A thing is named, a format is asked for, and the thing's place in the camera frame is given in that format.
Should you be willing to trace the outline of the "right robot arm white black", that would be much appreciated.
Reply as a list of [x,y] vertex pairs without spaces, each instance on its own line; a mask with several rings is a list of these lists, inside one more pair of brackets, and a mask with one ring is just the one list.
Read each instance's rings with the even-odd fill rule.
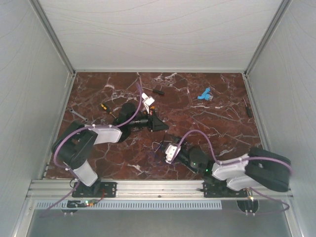
[[163,151],[167,163],[179,162],[201,175],[201,191],[206,198],[246,198],[250,188],[260,185],[279,193],[289,190],[291,162],[283,156],[252,147],[238,158],[215,162],[198,146],[179,146],[180,140],[162,140],[158,149]]

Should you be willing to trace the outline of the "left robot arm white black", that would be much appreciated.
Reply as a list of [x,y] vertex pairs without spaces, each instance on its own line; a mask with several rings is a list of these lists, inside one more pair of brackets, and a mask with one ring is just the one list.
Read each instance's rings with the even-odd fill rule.
[[102,184],[92,169],[88,158],[94,145],[121,143],[136,130],[146,127],[150,132],[168,130],[169,126],[158,118],[154,107],[148,111],[137,112],[132,103],[124,103],[118,117],[106,126],[85,125],[74,121],[52,145],[51,151],[56,159],[66,165],[79,180],[74,197],[98,197]]

